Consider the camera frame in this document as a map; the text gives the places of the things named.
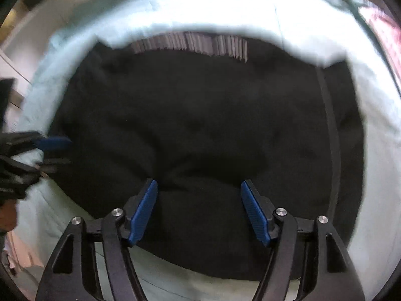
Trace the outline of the person's left hand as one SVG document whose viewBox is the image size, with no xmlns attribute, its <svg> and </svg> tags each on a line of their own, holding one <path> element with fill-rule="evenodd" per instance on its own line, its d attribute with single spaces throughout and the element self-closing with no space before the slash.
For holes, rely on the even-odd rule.
<svg viewBox="0 0 401 301">
<path fill-rule="evenodd" d="M 0 208 L 0 229 L 2 232 L 12 231 L 18 223 L 17 200 L 6 200 Z"/>
</svg>

